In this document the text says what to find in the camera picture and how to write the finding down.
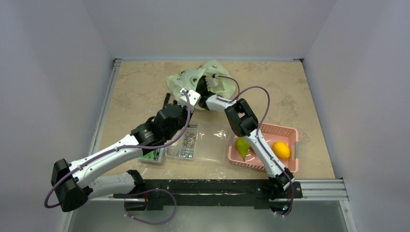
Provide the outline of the light green plastic bag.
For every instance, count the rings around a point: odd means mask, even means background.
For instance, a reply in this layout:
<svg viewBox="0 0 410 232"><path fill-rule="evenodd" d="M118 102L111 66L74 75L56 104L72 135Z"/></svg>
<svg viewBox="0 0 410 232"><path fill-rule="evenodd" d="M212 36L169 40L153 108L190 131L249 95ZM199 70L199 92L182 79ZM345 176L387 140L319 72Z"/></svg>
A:
<svg viewBox="0 0 410 232"><path fill-rule="evenodd" d="M166 84L174 97L178 98L181 96L180 91L182 88L195 90L202 76L211 77L214 74L218 76L218 84L215 87L209 87L209 91L226 99L231 99L239 93L238 85L232 79L228 70L216 60L209 61L196 68L186 69L179 74L170 75L166 78Z"/></svg>

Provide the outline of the yellow fake fruit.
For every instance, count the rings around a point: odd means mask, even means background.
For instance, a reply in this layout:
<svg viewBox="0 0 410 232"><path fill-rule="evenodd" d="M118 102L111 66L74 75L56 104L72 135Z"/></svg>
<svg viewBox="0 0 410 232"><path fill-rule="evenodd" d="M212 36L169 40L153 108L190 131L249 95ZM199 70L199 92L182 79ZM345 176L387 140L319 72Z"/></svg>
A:
<svg viewBox="0 0 410 232"><path fill-rule="evenodd" d="M251 148L250 144L244 138L237 138L235 147L243 159L247 157Z"/></svg>

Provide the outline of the yellow orange fake lemon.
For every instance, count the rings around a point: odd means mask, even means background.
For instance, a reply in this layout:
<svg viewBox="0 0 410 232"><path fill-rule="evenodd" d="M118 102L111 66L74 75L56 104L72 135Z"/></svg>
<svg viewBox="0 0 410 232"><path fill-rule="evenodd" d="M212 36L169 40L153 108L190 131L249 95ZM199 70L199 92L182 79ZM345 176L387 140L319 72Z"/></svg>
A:
<svg viewBox="0 0 410 232"><path fill-rule="evenodd" d="M272 145L272 150L280 159L289 159L291 157L291 150L284 142L274 142Z"/></svg>

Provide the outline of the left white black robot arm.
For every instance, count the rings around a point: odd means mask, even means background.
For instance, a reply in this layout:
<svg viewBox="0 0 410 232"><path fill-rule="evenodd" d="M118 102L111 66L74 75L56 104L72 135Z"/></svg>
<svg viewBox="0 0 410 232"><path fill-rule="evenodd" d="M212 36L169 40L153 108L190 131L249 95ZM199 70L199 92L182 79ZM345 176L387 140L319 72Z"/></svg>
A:
<svg viewBox="0 0 410 232"><path fill-rule="evenodd" d="M44 206L59 206L63 212L81 207L91 194L96 193L90 184L102 174L131 159L175 143L177 139L173 136L178 131L185 132L194 109L193 101L185 98L174 101L104 150L77 161L56 161L51 177L52 188L44 200Z"/></svg>

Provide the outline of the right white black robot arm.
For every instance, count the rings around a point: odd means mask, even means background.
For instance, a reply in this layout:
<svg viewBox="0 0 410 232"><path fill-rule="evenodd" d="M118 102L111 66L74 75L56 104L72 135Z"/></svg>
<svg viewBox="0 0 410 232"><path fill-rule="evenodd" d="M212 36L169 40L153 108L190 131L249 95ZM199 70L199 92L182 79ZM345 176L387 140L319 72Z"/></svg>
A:
<svg viewBox="0 0 410 232"><path fill-rule="evenodd" d="M234 134L243 138L261 160L271 182L272 192L279 197L294 191L294 176L268 147L262 135L261 123L245 99L227 100L208 89L212 79L200 77L196 92L201 95L199 106L225 113Z"/></svg>

